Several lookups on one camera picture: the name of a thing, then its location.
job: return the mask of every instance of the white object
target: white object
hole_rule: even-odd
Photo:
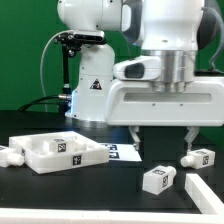
[[[146,0],[143,50],[198,50],[204,0]]]
[[[195,77],[182,93],[156,93],[151,82],[114,80],[105,117],[110,125],[221,126],[223,96],[223,77]]]
[[[201,214],[0,209],[0,224],[223,224],[223,218]]]
[[[19,154],[16,149],[0,146],[0,166],[22,166],[24,164],[24,156]]]
[[[131,17],[132,11],[128,5],[123,5],[122,7],[122,24],[121,24],[121,31],[125,32],[131,27]]]
[[[224,204],[197,174],[186,175],[185,190],[202,214],[224,215]]]
[[[107,147],[72,131],[10,137],[9,147],[21,151],[39,174],[109,161]]]
[[[144,174],[142,190],[158,195],[173,185],[175,176],[175,168],[158,166]]]
[[[110,160],[140,162],[141,157],[133,145],[101,143],[110,149]]]
[[[131,134],[131,137],[134,141],[135,150],[139,150],[140,142],[141,142],[141,140],[137,134],[139,132],[139,127],[138,126],[129,126],[128,129],[129,129],[129,133]]]
[[[187,151],[191,151],[192,149],[192,142],[197,137],[200,128],[199,127],[187,127],[188,133],[185,136],[184,140],[187,142]]]
[[[183,167],[192,167],[194,169],[200,169],[207,166],[214,165],[215,152],[208,149],[199,149],[187,152],[187,156],[181,159],[181,165]]]
[[[120,30],[121,0],[59,0],[62,22],[76,30]]]
[[[113,80],[114,58],[114,51],[107,44],[82,47],[79,84],[72,93],[71,110],[66,117],[87,127],[105,123],[103,108]]]

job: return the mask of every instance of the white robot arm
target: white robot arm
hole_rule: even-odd
[[[72,30],[120,31],[121,0],[59,0],[61,21]]]
[[[94,39],[101,30],[120,30],[121,0],[59,0],[62,22],[84,39]],[[84,127],[105,127],[104,108],[113,80],[115,54],[105,45],[83,45],[79,84],[71,97],[66,118]]]
[[[141,46],[142,56],[115,65],[106,121],[125,126],[222,125],[224,79],[194,76],[197,32],[207,1],[138,2],[141,19],[132,18],[137,11],[127,0],[122,30]],[[137,34],[131,36],[130,30]]]

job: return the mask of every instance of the white block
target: white block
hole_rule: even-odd
[[[215,152],[207,149],[199,149],[190,151],[187,156],[181,159],[181,165],[183,167],[192,167],[194,169],[200,169],[207,166],[214,165]]]
[[[0,166],[8,167],[10,165],[13,166],[21,166],[24,163],[24,157],[16,153],[16,149],[8,148],[5,146],[0,146]]]
[[[52,139],[43,142],[43,150],[51,153],[66,153],[75,151],[74,140]]]
[[[23,148],[26,147],[26,148],[33,148],[33,142],[32,142],[32,139],[29,138],[29,137],[24,137],[24,136],[21,136],[17,138],[17,141],[20,142],[20,144],[13,144],[13,142],[9,145],[10,148],[12,149],[16,149],[17,152],[22,152]]]
[[[223,218],[177,213],[0,209],[0,224],[223,224]]]
[[[224,204],[197,174],[186,175],[185,190],[202,214],[224,215]]]
[[[142,190],[158,195],[173,185],[175,176],[175,168],[158,166],[144,174]]]

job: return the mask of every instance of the black cable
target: black cable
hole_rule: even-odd
[[[224,75],[224,72],[217,70],[217,69],[209,69],[209,70],[196,70],[195,75],[208,75],[208,76],[214,76],[214,75]]]
[[[58,99],[58,96],[57,95],[53,95],[53,96],[46,96],[46,97],[42,97],[40,99],[37,99],[37,100],[34,100],[28,104],[25,104],[23,105],[22,107],[20,107],[18,109],[18,111],[26,111],[29,107],[33,106],[33,105],[36,105],[42,101],[45,101],[45,100],[51,100],[51,99]]]
[[[219,28],[220,28],[221,37],[220,37],[219,47],[218,47],[217,51],[215,52],[215,54],[212,56],[212,58],[209,60],[211,69],[215,70],[215,61],[220,57],[220,55],[224,51],[224,22],[223,22],[221,15],[216,10],[209,8],[209,7],[203,7],[202,10],[209,11],[210,13],[212,13],[215,16],[215,18],[219,24]]]
[[[69,84],[68,54],[66,45],[62,45],[62,58],[63,58],[63,81],[64,84]]]

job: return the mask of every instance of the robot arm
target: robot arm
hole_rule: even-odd
[[[59,0],[61,21],[73,30],[120,31],[121,0]]]
[[[115,65],[117,79],[108,95],[107,123],[124,126],[222,125],[223,77],[194,76],[198,32],[206,16],[203,8],[209,2],[138,2],[142,4],[141,22],[135,22],[134,3],[127,0],[122,11],[122,19],[126,21],[122,30],[129,35],[128,40],[141,46],[142,56]],[[135,25],[138,25],[138,35],[134,34],[132,38],[128,30]],[[137,68],[141,68],[138,73],[135,72]]]
[[[176,14],[176,12],[183,12],[181,7],[176,7],[175,2],[176,1],[172,0],[168,1],[169,4],[174,5],[174,7],[172,6],[170,11],[166,7],[160,7],[164,4],[164,1],[162,2],[162,5],[161,2],[159,3],[155,1],[155,7],[156,10],[163,10],[162,17],[164,18],[165,16],[167,16],[167,14],[171,15],[171,11],[174,9],[174,14]],[[216,0],[205,0],[203,7],[213,9],[221,15],[221,11]],[[138,46],[142,46],[144,40],[144,9],[146,9],[146,7],[144,6],[144,0],[126,0],[122,6],[121,31],[129,43]],[[218,31],[218,21],[215,16],[209,11],[204,11],[200,26],[197,30],[197,44],[199,50],[205,48],[216,37]]]

